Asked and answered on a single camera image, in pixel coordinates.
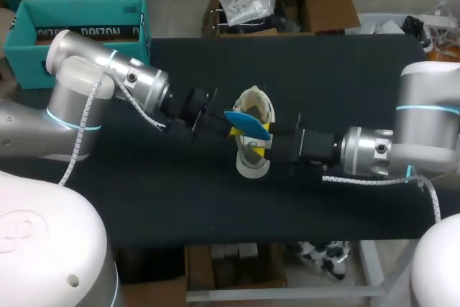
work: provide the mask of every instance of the white table frame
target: white table frame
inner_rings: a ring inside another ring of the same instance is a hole
[[[366,278],[363,286],[189,291],[187,302],[369,297],[370,307],[396,307],[408,291],[410,263],[417,243],[418,240],[408,242],[393,271],[385,277],[375,242],[360,241],[359,256]]]

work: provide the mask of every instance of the teal crate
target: teal crate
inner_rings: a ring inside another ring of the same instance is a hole
[[[50,46],[37,45],[37,38],[49,42],[64,29],[95,40],[118,40],[104,45],[146,65],[150,63],[145,0],[26,0],[18,8],[4,45],[6,58],[23,89],[54,86],[55,77],[45,68]]]

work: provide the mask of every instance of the yellow object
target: yellow object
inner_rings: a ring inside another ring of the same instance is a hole
[[[263,124],[264,129],[268,131],[270,128],[270,123],[269,124]],[[230,129],[229,136],[244,136],[244,132],[240,129],[237,129],[236,127],[232,127]],[[264,147],[253,147],[252,148],[256,154],[258,154],[261,157],[264,157],[265,155],[265,148]]]

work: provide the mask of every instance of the black tabletop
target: black tabletop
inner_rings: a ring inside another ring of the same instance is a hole
[[[424,60],[406,35],[153,40],[152,64],[176,87],[219,88],[229,108],[253,85],[278,119],[301,112],[313,127],[391,129],[402,69]],[[17,100],[44,107],[49,91]],[[322,183],[315,170],[272,165],[259,180],[235,168],[233,141],[190,142],[179,124],[160,134],[129,105],[112,101],[92,155],[68,187],[98,210],[116,247],[256,241],[329,241],[420,237],[433,224],[428,193],[415,184],[365,187]],[[66,164],[3,159],[0,169],[58,182]],[[443,216],[460,196],[438,190]]]

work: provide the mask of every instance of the white coiled cable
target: white coiled cable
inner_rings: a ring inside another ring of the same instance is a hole
[[[85,108],[83,109],[83,114],[81,115],[80,126],[78,127],[77,139],[75,140],[75,145],[73,146],[72,156],[70,157],[70,162],[67,166],[67,169],[65,170],[64,176],[60,179],[58,183],[59,186],[64,186],[65,183],[67,183],[67,180],[69,180],[70,174],[72,174],[73,168],[77,163],[78,153],[80,152],[81,143],[83,141],[83,135],[85,133],[86,122],[88,121],[88,115],[91,109],[91,104],[93,104],[94,96],[96,95],[96,92],[99,86],[101,85],[103,76],[104,71],[101,70],[99,76],[96,79],[96,82],[94,83],[93,88],[91,89],[91,92],[89,93],[88,99],[86,100]]]
[[[438,223],[441,221],[441,208],[439,207],[438,195],[436,194],[436,189],[429,179],[421,175],[414,175],[407,178],[400,179],[390,179],[390,180],[359,180],[351,178],[340,178],[338,176],[324,175],[323,182],[327,183],[351,183],[354,185],[368,185],[368,186],[385,186],[385,185],[397,185],[400,183],[407,183],[408,181],[418,181],[418,187],[423,188],[426,186],[428,192],[431,196],[431,201],[433,204],[433,212],[435,222]]]
[[[124,87],[123,83],[121,81],[119,81],[118,79],[114,78],[111,73],[110,73],[110,70],[107,71],[107,75],[109,75],[114,81],[115,83],[118,85],[118,87],[120,87],[120,90],[123,92],[123,94],[126,96],[126,98],[128,99],[129,102],[131,102],[131,104],[133,105],[133,107],[138,111],[139,114],[141,114],[141,116],[147,120],[152,126],[156,127],[157,129],[159,129],[160,131],[163,131],[164,129],[166,129],[166,125],[160,123],[160,122],[156,122],[154,119],[150,118],[143,110],[142,108],[140,107],[140,105],[136,102],[136,100],[134,100],[134,98],[131,96],[131,94],[129,93],[129,91]]]

